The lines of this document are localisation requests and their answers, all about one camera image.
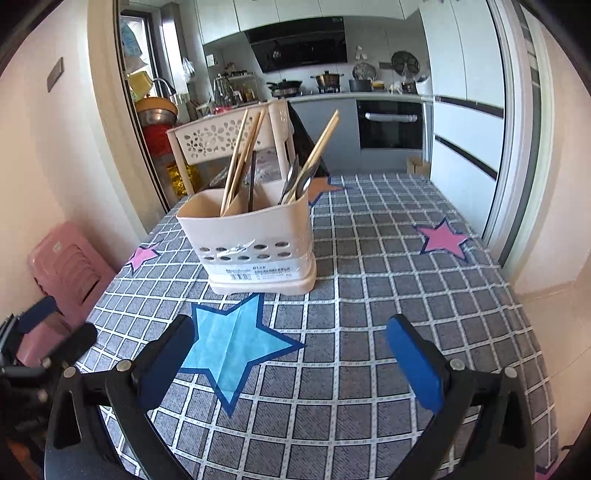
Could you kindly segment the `beige plastic utensil holder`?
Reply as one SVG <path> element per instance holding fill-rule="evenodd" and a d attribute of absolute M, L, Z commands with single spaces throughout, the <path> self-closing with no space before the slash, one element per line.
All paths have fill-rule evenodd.
<path fill-rule="evenodd" d="M 304 295 L 317 279 L 308 195 L 280 204 L 283 181 L 240 191 L 221 212 L 221 189 L 201 191 L 176 219 L 218 295 Z"/>

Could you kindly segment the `white refrigerator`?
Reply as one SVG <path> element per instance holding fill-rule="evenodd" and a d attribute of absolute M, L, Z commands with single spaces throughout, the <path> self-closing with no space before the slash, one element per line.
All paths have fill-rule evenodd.
<path fill-rule="evenodd" d="M 497 31 L 486 1 L 424 1 L 420 14 L 434 94 L 431 180 L 481 236 L 505 135 Z"/>

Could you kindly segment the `cardboard box on floor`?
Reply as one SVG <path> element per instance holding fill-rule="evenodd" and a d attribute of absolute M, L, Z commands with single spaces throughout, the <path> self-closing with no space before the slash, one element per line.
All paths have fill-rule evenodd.
<path fill-rule="evenodd" d="M 430 178 L 431 163 L 421 157 L 409 157 L 407 159 L 407 173 L 409 175 L 420 175 Z"/>

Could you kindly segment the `pink plastic stool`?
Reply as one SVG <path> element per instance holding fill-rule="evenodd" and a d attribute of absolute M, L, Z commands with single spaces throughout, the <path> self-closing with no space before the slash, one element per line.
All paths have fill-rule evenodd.
<path fill-rule="evenodd" d="M 85 322 L 115 272 L 71 222 L 55 227 L 29 254 L 28 263 L 37 285 L 57 306 L 24 335 L 17 351 L 20 362 L 37 367 Z"/>

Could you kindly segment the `cooking pot on stove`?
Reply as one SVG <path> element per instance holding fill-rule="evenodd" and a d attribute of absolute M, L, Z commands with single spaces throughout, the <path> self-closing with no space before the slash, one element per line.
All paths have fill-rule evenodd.
<path fill-rule="evenodd" d="M 321 92 L 326 91 L 337 91 L 341 90 L 341 78 L 342 74 L 339 73 L 331 73 L 329 71 L 325 71 L 319 75 L 312 75 L 311 79 L 315 80 L 317 83 L 318 90 Z"/>

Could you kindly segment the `stainless steel bowl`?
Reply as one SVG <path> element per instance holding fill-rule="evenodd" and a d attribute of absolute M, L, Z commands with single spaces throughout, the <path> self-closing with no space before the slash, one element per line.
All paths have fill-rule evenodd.
<path fill-rule="evenodd" d="M 177 116 L 173 111 L 162 108 L 151 108 L 138 111 L 138 118 L 142 127 L 150 125 L 164 125 L 173 127 L 176 124 Z"/>

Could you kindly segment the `black-handled utensil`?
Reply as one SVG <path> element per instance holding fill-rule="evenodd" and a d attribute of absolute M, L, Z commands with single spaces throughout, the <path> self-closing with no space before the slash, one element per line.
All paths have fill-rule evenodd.
<path fill-rule="evenodd" d="M 256 184 L 256 151 L 252 151 L 252 158 L 250 158 L 250 167 L 249 167 L 249 203 L 247 204 L 247 211 L 253 211 L 253 193 L 254 193 L 254 184 Z"/>

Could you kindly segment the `dark metal spoon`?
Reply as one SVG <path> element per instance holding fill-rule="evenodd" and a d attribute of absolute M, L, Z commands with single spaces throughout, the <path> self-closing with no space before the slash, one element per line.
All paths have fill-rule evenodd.
<path fill-rule="evenodd" d="M 294 161 L 290 164 L 290 169 L 287 171 L 287 179 L 283 184 L 283 191 L 281 191 L 280 194 L 279 204 L 283 203 L 284 199 L 287 198 L 288 192 L 294 187 L 298 172 L 300 172 L 300 161 L 298 161 L 298 156 L 295 156 Z"/>

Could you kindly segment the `beige flower-pattern storage cart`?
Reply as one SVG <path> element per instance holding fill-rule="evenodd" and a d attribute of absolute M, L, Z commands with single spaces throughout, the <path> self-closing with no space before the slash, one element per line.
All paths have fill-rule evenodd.
<path fill-rule="evenodd" d="M 188 195 L 194 194 L 195 190 L 189 179 L 187 166 L 230 157 L 235 150 L 235 140 L 242 128 L 242 120 L 245 120 L 243 134 L 247 136 L 256 114 L 263 108 L 267 109 L 266 117 L 263 119 L 254 149 L 263 151 L 274 148 L 280 174 L 283 178 L 287 177 L 290 162 L 296 159 L 293 126 L 288 114 L 287 100 L 274 99 L 209 115 L 166 132 Z"/>

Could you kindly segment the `grey checkered tablecloth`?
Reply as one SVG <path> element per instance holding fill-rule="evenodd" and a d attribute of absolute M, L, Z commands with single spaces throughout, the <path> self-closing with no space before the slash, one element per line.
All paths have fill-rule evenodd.
<path fill-rule="evenodd" d="M 431 415 L 388 346 L 404 314 L 444 355 L 475 370 L 517 371 L 528 397 L 536 463 L 559 454 L 540 345 L 499 267 L 475 238 L 465 258 L 423 251 L 421 225 L 465 224 L 428 181 L 336 177 L 311 207 L 318 277 L 307 294 L 264 298 L 263 324 L 301 350 L 252 368 L 227 414 L 204 375 L 180 374 L 150 412 L 196 479 L 384 479 Z"/>

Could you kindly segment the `black range hood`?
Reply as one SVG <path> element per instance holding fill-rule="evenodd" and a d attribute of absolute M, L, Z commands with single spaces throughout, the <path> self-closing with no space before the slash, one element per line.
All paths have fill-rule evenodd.
<path fill-rule="evenodd" d="M 348 62 L 342 17 L 314 17 L 245 31 L 263 73 Z"/>

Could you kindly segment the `black built-in oven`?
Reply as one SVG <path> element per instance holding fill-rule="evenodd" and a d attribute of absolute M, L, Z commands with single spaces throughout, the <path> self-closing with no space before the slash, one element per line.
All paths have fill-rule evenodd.
<path fill-rule="evenodd" d="M 423 106 L 400 101 L 356 102 L 362 149 L 423 148 Z"/>

